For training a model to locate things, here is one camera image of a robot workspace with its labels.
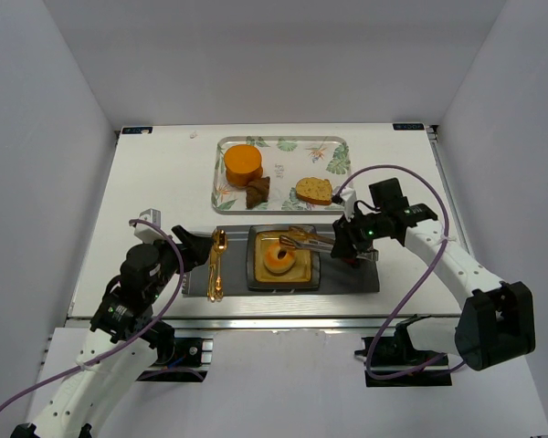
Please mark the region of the metal serving tongs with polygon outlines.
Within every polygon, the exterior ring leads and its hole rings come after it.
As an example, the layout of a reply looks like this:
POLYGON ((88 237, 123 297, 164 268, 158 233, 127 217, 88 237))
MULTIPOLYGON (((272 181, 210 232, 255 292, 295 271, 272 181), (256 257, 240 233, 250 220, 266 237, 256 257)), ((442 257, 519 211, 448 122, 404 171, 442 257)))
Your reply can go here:
POLYGON ((304 249, 328 254, 331 258, 341 259, 348 263, 352 263, 356 259, 371 262, 379 260, 379 252, 374 248, 357 252, 349 242, 340 241, 337 243, 334 238, 308 232, 304 227, 297 225, 291 225, 288 231, 282 232, 279 236, 279 244, 286 249, 304 249))

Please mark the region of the bread slice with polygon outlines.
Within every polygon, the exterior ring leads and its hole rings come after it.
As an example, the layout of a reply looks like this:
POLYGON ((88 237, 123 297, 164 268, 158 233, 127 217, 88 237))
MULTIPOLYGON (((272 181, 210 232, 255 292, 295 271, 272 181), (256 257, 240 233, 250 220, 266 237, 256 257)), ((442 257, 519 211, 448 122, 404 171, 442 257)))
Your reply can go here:
POLYGON ((330 205, 332 203, 332 185, 327 179, 306 177, 295 186, 296 197, 306 203, 330 205))

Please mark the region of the glazed bagel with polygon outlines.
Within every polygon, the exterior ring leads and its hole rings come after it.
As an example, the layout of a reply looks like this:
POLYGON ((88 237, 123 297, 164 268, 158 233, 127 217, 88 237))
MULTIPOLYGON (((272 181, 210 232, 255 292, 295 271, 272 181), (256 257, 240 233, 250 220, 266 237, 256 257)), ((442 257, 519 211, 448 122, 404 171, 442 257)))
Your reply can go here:
POLYGON ((269 245, 263 253, 263 265, 272 274, 282 275, 296 264, 296 251, 280 243, 269 245))

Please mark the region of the brown croissant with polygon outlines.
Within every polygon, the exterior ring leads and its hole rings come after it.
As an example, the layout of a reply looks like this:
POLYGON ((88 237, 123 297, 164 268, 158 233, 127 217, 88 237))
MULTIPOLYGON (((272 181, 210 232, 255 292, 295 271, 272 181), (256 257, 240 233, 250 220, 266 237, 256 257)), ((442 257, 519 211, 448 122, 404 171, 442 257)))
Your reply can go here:
POLYGON ((251 181, 246 186, 246 208, 252 210, 269 199, 270 178, 263 177, 251 181))

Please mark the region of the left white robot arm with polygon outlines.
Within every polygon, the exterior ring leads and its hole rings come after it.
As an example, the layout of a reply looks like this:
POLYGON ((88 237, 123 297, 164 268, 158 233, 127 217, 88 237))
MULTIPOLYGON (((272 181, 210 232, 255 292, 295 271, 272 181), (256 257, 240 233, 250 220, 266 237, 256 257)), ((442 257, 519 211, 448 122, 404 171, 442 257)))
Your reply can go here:
POLYGON ((76 370, 60 378, 47 406, 15 437, 95 437, 138 378, 152 365, 175 357, 174 328, 153 312, 153 304, 174 276, 208 261, 209 234, 176 225, 172 234, 149 226, 139 234, 120 271, 106 286, 76 358, 76 370))

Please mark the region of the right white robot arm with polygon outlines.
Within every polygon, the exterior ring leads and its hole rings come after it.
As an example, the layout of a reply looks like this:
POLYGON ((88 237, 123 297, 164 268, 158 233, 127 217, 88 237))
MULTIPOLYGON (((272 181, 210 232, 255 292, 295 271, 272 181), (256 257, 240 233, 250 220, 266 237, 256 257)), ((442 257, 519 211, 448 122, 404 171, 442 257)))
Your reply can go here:
POLYGON ((491 273, 448 236, 441 217, 423 203, 411 204, 399 181, 391 178, 369 187, 374 203, 364 214, 353 194, 339 188, 332 201, 344 208, 333 224, 332 257, 370 255, 377 239, 395 239, 422 260, 455 298, 459 318, 445 320, 416 315, 395 326, 385 347, 374 338, 366 365, 374 360, 402 360, 415 370, 434 361, 427 354, 452 354, 473 370, 532 353, 535 324, 531 290, 522 282, 508 283, 491 273))

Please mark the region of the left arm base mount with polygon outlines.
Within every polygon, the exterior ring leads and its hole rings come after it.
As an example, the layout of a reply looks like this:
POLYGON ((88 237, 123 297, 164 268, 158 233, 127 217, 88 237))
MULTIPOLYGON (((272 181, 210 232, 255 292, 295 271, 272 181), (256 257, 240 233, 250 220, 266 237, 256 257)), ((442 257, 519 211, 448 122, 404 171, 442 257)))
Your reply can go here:
POLYGON ((201 383, 211 364, 214 335, 202 330, 177 330, 173 355, 162 359, 138 378, 143 382, 201 383))

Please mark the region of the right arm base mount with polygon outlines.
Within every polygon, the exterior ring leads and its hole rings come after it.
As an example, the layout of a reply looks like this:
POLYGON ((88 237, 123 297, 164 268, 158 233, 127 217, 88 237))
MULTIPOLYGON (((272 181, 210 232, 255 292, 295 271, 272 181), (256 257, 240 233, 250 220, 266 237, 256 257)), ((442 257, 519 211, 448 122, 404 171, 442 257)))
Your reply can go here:
MULTIPOLYGON (((400 370, 424 364, 440 355, 435 351, 412 348, 411 341, 408 335, 405 334, 405 329, 412 322, 418 322, 421 319, 424 319, 424 317, 414 316, 405 319, 395 325, 393 334, 382 336, 378 340, 371 359, 371 367, 374 373, 382 376, 397 373, 400 370)), ((395 379, 377 380, 373 379, 367 372, 364 373, 364 378, 367 388, 449 387, 452 385, 446 355, 440 355, 439 360, 429 367, 407 373, 395 379)))

